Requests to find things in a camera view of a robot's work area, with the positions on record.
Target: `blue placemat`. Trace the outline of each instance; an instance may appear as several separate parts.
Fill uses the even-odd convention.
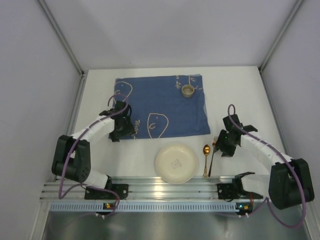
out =
[[[183,85],[194,94],[185,98]],[[210,134],[201,75],[134,77],[115,80],[114,94],[127,96],[137,132],[125,139],[173,138]]]

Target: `white table surface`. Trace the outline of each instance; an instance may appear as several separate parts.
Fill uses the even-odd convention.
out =
[[[111,142],[104,137],[91,147],[91,167],[109,176],[155,177],[154,160],[158,151],[171,143],[189,146],[198,156],[196,175],[202,176],[205,166],[203,147],[224,129],[223,118],[229,104],[234,104],[236,113],[244,125],[253,125],[263,139],[283,152],[283,146],[267,95],[256,66],[228,67],[179,67],[90,70],[79,108],[75,131],[90,124],[107,108],[114,93],[115,79],[201,74],[205,94],[210,135],[189,137],[135,139]],[[247,171],[267,174],[267,170],[248,152],[237,147],[233,157],[214,155],[212,176],[229,176]]]

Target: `small cup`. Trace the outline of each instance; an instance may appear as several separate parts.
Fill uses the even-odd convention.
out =
[[[184,85],[182,88],[181,88],[181,91],[182,91],[182,95],[185,97],[185,98],[190,98],[194,92],[195,92],[195,88],[189,84],[187,85]]]

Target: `white plate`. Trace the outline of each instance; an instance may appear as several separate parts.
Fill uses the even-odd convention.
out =
[[[183,184],[197,172],[198,157],[186,145],[165,146],[157,154],[154,162],[155,171],[166,182]]]

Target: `white wall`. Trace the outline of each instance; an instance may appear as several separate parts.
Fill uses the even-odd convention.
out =
[[[288,151],[310,167],[320,213],[320,1],[306,0],[264,71]]]
[[[85,69],[257,66],[296,0],[46,0]]]
[[[27,239],[79,75],[35,0],[0,7],[0,239]]]

